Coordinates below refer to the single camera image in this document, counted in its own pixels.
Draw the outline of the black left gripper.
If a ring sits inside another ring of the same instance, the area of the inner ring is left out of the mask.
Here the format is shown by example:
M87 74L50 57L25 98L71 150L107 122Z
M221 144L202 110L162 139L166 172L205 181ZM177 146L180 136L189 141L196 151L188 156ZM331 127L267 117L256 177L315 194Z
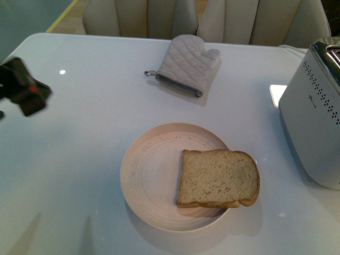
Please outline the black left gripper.
M17 104L24 116L43 110L51 94L51 88L34 79L21 58L1 65L1 99Z

